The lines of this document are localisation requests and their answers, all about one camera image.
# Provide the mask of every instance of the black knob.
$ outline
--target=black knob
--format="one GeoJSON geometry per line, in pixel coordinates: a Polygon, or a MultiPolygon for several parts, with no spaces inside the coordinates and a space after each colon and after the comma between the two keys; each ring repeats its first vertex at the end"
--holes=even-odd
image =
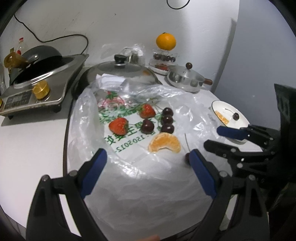
{"type": "Polygon", "coordinates": [[[126,56],[121,54],[115,54],[114,59],[116,64],[124,64],[124,62],[126,61],[126,56]]]}

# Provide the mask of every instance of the plastic bag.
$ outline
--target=plastic bag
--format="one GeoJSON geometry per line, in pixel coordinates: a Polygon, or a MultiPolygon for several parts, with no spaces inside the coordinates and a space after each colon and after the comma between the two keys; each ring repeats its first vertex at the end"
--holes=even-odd
{"type": "MultiPolygon", "coordinates": [[[[205,140],[223,141],[216,132],[218,125],[210,110],[192,94],[174,87],[114,82],[114,77],[102,76],[83,91],[73,111],[70,168],[78,169],[98,148],[106,149],[107,164],[85,202],[109,240],[131,241],[152,234],[166,238],[202,220],[212,199],[184,162],[189,152],[184,134],[191,150],[198,148],[207,156],[205,140]],[[143,119],[136,112],[138,105],[147,102],[157,112],[151,119],[155,133],[150,135],[139,131],[143,119]],[[174,112],[174,135],[182,145],[177,154],[167,149],[156,154],[147,150],[159,133],[164,107],[174,112]],[[129,121],[124,138],[108,128],[118,116],[129,121]]],[[[215,155],[210,158],[218,169],[224,168],[225,160],[215,155]]]]}
{"type": "Polygon", "coordinates": [[[137,64],[145,66],[145,46],[143,44],[125,46],[123,42],[104,44],[100,49],[100,62],[114,61],[115,54],[128,56],[131,53],[137,54],[137,64]]]}
{"type": "Polygon", "coordinates": [[[127,57],[128,62],[145,66],[145,47],[141,44],[135,44],[132,47],[125,47],[119,53],[127,57]]]}

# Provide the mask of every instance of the gold knob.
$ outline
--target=gold knob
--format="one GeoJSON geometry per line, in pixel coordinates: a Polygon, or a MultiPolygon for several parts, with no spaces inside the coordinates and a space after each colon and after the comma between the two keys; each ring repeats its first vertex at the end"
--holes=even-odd
{"type": "Polygon", "coordinates": [[[50,88],[46,80],[41,80],[37,82],[32,91],[36,98],[41,100],[48,95],[50,88]]]}

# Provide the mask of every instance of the wooden knob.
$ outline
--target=wooden knob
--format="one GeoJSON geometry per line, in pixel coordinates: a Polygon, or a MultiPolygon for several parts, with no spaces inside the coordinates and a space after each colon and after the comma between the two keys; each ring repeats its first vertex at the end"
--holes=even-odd
{"type": "Polygon", "coordinates": [[[48,83],[46,80],[41,80],[37,82],[37,84],[34,86],[32,92],[35,95],[35,97],[40,100],[43,99],[48,95],[50,91],[50,88],[48,86],[48,83]]]}
{"type": "Polygon", "coordinates": [[[186,67],[186,69],[191,69],[191,68],[192,68],[192,63],[187,63],[187,64],[185,65],[185,67],[186,67]]]}
{"type": "Polygon", "coordinates": [[[210,80],[210,79],[205,79],[204,84],[205,85],[212,85],[213,84],[213,81],[210,80]]]}

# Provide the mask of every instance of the black cable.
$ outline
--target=black cable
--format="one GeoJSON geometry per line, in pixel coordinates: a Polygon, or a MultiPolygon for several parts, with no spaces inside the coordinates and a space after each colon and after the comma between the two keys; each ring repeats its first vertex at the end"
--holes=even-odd
{"type": "Polygon", "coordinates": [[[58,38],[55,38],[55,39],[52,39],[52,40],[42,41],[42,40],[40,40],[40,39],[36,36],[36,34],[35,34],[31,29],[29,29],[29,28],[27,27],[27,25],[25,25],[25,23],[23,23],[23,22],[21,22],[20,20],[18,20],[17,17],[15,16],[15,14],[14,14],[14,17],[15,17],[15,19],[16,19],[19,23],[21,23],[22,25],[24,25],[25,28],[26,28],[27,30],[29,30],[29,32],[30,32],[31,34],[33,34],[34,37],[35,37],[39,42],[41,42],[41,43],[48,43],[48,42],[55,41],[55,40],[57,40],[57,39],[67,38],[67,37],[71,37],[71,36],[81,36],[81,37],[83,37],[83,38],[86,39],[86,46],[85,46],[85,48],[83,49],[83,51],[81,52],[81,54],[83,54],[83,52],[86,50],[86,48],[87,48],[88,45],[89,45],[89,39],[88,39],[85,35],[83,35],[83,34],[70,34],[70,35],[65,35],[65,36],[58,37],[58,38]]]}
{"type": "Polygon", "coordinates": [[[178,7],[178,8],[174,8],[172,7],[169,3],[168,3],[168,0],[167,0],[167,5],[171,8],[171,9],[174,9],[174,10],[179,10],[179,9],[182,9],[182,8],[185,8],[188,4],[189,4],[190,0],[188,0],[188,2],[182,6],[182,7],[178,7]]]}
{"type": "Polygon", "coordinates": [[[67,119],[67,125],[66,125],[66,131],[65,131],[65,138],[64,138],[64,147],[63,147],[63,177],[67,176],[68,174],[68,138],[69,138],[69,128],[70,128],[70,120],[71,120],[71,114],[73,111],[74,106],[74,99],[71,100],[69,113],[68,113],[68,119],[67,119]]]}

